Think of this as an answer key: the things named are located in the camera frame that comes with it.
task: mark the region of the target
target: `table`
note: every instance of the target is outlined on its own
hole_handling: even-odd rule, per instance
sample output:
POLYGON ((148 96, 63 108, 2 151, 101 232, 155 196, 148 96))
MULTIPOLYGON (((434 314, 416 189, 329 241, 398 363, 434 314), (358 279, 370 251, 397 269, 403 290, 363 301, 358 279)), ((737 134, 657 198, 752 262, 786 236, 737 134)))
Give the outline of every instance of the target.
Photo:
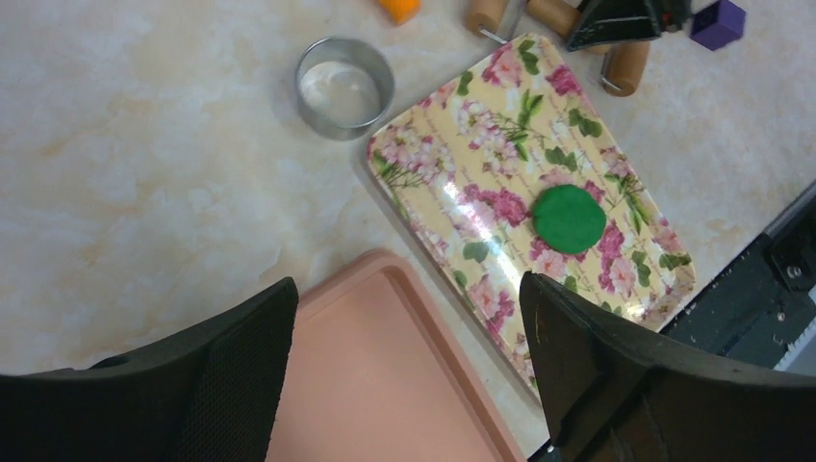
MULTIPOLYGON (((524 452, 538 448, 539 403, 373 186, 366 140, 324 140, 294 108, 297 58, 326 35, 387 56, 391 116, 493 49, 463 27, 464 1, 425 3, 394 28, 372 0, 4 2, 0 372, 84 368, 385 247, 421 273, 524 452)), ((816 176, 816 32, 801 27, 816 10, 777 3, 741 0, 746 37, 717 53, 658 41, 627 99, 600 89, 599 57, 566 56, 699 288, 816 176)))

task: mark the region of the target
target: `wooden rolling pin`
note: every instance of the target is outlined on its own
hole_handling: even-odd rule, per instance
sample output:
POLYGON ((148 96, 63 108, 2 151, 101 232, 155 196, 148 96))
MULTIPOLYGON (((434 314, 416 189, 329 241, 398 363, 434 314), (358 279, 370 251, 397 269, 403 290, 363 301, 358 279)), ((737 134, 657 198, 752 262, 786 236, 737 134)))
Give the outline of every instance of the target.
POLYGON ((471 6, 465 14, 465 26, 476 35, 480 35, 479 28, 496 33, 508 0, 471 0, 471 6))
POLYGON ((630 41, 612 48, 601 75, 603 89, 613 96, 629 96, 637 91, 649 48, 647 41, 630 41))
MULTIPOLYGON (((578 10, 563 0, 529 0, 524 10, 563 39, 573 31, 581 17, 578 10)), ((587 48, 586 51, 605 55, 609 48, 609 45, 597 45, 587 48)))

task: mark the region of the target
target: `tray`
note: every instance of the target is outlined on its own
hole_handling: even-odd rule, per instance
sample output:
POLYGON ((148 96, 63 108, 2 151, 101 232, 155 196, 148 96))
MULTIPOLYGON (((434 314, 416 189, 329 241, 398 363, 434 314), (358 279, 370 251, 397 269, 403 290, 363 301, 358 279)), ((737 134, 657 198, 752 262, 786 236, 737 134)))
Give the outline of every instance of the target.
POLYGON ((376 181, 537 393, 521 314, 527 270, 657 330, 692 292, 691 259, 552 44, 525 35, 371 138, 376 181), (608 215, 579 255, 536 238, 529 209, 575 184, 608 215))
POLYGON ((301 301, 267 461, 524 461, 404 260, 374 251, 301 301))

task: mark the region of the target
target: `green circle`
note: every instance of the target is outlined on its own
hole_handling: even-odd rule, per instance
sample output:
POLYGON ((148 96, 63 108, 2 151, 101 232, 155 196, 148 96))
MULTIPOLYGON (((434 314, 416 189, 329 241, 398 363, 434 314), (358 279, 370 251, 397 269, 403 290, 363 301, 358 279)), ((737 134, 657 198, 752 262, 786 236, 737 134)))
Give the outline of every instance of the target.
POLYGON ((606 214, 586 191, 573 185, 544 191, 533 206, 533 228, 553 250, 576 254, 600 241, 606 214))

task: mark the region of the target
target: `screw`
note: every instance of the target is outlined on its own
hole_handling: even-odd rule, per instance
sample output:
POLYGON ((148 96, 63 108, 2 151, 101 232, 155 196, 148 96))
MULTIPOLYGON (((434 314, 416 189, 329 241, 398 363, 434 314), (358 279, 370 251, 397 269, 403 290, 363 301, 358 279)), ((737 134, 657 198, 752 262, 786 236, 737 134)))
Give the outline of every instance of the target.
POLYGON ((802 275, 802 269, 795 265, 791 265, 790 267, 788 267, 787 271, 788 277, 790 277, 791 279, 796 279, 797 277, 802 275))

